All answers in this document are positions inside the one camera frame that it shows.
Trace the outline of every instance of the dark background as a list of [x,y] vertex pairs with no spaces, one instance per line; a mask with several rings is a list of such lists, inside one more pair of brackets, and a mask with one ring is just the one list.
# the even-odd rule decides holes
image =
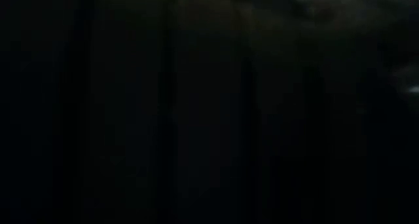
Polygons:
[[414,223],[416,120],[376,43],[251,53],[142,1],[161,26],[0,0],[2,223]]

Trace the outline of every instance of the curtain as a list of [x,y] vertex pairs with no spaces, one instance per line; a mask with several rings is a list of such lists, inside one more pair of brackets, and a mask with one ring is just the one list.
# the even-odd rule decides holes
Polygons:
[[0,1],[3,223],[417,219],[416,121],[375,43],[254,52],[173,28],[172,0]]

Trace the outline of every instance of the dark fabric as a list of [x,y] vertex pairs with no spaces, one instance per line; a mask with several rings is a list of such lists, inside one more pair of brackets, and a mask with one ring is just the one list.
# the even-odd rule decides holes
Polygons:
[[390,47],[269,56],[171,29],[171,0],[0,1],[2,223],[417,219],[417,120]]

